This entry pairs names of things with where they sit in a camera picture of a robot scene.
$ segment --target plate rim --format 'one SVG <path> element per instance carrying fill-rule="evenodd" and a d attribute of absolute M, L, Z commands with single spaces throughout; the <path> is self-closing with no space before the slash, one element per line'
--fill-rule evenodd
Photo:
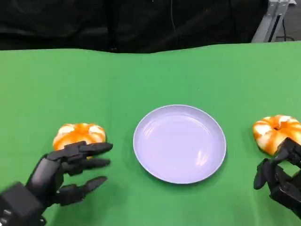
<path fill-rule="evenodd" d="M 148 167 L 146 167 L 142 162 L 141 162 L 141 159 L 138 157 L 138 154 L 137 154 L 137 151 L 135 149 L 135 138 L 136 138 L 136 132 L 137 132 L 137 129 L 139 127 L 139 125 L 141 124 L 141 122 L 147 117 L 149 116 L 150 114 L 152 114 L 153 112 L 155 111 L 158 111 L 162 108 L 168 108 L 168 107 L 174 107 L 174 106 L 181 106 L 181 107 L 188 107 L 188 108 L 193 108 L 195 110 L 198 110 L 204 114 L 206 114 L 207 116 L 209 116 L 209 118 L 211 118 L 215 123 L 216 125 L 218 126 L 218 128 L 220 129 L 220 131 L 222 132 L 222 138 L 223 138 L 223 141 L 224 141 L 224 144 L 225 144 L 225 148 L 223 150 L 223 156 L 222 156 L 222 160 L 221 162 L 217 165 L 217 167 L 210 173 L 208 174 L 205 178 L 203 179 L 197 179 L 197 180 L 192 180 L 192 181 L 187 181 L 187 182 L 174 182 L 174 181 L 170 181 L 168 179 L 165 179 L 165 178 L 162 178 L 158 175 L 156 175 L 155 173 L 153 173 Z M 226 156 L 226 152 L 227 152 L 227 142 L 226 142 L 226 137 L 225 137 L 225 134 L 221 128 L 221 126 L 219 125 L 219 123 L 211 116 L 209 115 L 208 113 L 206 113 L 205 111 L 197 108 L 197 107 L 193 107 L 193 106 L 190 106 L 190 105 L 165 105 L 165 106 L 161 106 L 161 107 L 158 107 L 152 111 L 150 111 L 149 113 L 147 113 L 140 121 L 139 123 L 137 124 L 136 128 L 135 128 L 135 131 L 134 131 L 134 136 L 133 136 L 133 149 L 134 149 L 134 153 L 135 153 L 135 156 L 136 156 L 136 159 L 138 160 L 138 162 L 140 163 L 140 165 L 148 172 L 150 173 L 152 176 L 162 180 L 162 181 L 166 181 L 168 183 L 172 183 L 172 184 L 179 184 L 179 185 L 184 185 L 184 184 L 194 184 L 194 183 L 197 183 L 197 182 L 200 182 L 200 181 L 203 181 L 203 180 L 206 180 L 207 178 L 211 177 L 220 167 L 221 165 L 223 164 L 224 160 L 225 160 L 225 156 Z"/>

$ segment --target plate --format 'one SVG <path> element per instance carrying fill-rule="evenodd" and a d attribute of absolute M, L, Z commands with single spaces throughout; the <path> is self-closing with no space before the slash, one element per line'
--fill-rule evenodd
<path fill-rule="evenodd" d="M 206 179 L 218 170 L 226 154 L 219 124 L 187 105 L 168 105 L 148 113 L 136 127 L 133 146 L 150 174 L 175 184 Z"/>

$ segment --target cable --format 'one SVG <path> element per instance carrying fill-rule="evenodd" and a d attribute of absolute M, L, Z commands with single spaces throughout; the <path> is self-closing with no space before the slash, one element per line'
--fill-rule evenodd
<path fill-rule="evenodd" d="M 284 38 L 284 36 L 277 36 L 276 38 L 281 39 L 281 38 Z M 287 38 L 287 39 L 290 39 L 290 40 L 292 40 L 292 41 L 295 41 L 295 39 L 294 39 L 293 37 L 291 37 L 291 36 L 286 36 L 286 38 Z"/>
<path fill-rule="evenodd" d="M 282 27 L 283 27 L 284 41 L 286 41 L 286 29 L 285 29 L 285 25 L 284 25 L 284 18 L 282 20 Z"/>
<path fill-rule="evenodd" d="M 175 35 L 175 41 L 176 41 L 176 49 L 178 49 L 178 41 L 179 41 L 179 37 L 178 37 L 178 33 L 177 30 L 175 28 L 175 24 L 174 24 L 174 15 L 173 15 L 173 0 L 170 0 L 170 17 L 171 17 L 171 23 L 173 24 L 173 30 L 174 30 L 174 35 Z"/>
<path fill-rule="evenodd" d="M 284 24 L 284 18 L 282 20 L 282 27 L 283 27 L 283 34 L 284 34 L 284 36 L 277 36 L 276 38 L 284 38 L 284 41 L 286 41 L 287 39 L 295 41 L 295 39 L 293 37 L 286 35 L 286 28 L 285 28 L 285 24 Z"/>

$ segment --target orange and white pastry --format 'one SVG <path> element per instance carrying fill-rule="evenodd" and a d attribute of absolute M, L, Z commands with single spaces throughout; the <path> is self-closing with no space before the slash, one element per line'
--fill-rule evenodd
<path fill-rule="evenodd" d="M 274 155 L 287 137 L 301 145 L 301 124 L 291 116 L 265 117 L 253 125 L 253 135 L 263 151 Z"/>
<path fill-rule="evenodd" d="M 55 151 L 61 150 L 65 145 L 86 141 L 87 144 L 105 142 L 105 132 L 103 128 L 95 124 L 65 124 L 63 125 L 53 140 Z"/>

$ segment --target green table surface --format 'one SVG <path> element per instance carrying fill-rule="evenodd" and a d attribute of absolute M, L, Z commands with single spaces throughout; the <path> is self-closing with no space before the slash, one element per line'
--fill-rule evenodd
<path fill-rule="evenodd" d="M 262 117 L 301 120 L 301 43 L 216 45 L 156 54 L 58 49 L 0 52 L 0 188 L 26 182 L 52 151 L 64 123 L 92 122 L 114 144 L 106 169 L 67 183 L 107 175 L 82 203 L 52 206 L 49 226 L 292 226 L 300 220 L 253 190 L 265 157 L 252 135 Z M 213 116 L 227 140 L 221 168 L 193 185 L 173 185 L 147 173 L 135 158 L 133 132 L 149 111 L 192 105 Z M 284 168 L 293 173 L 288 164 Z"/>

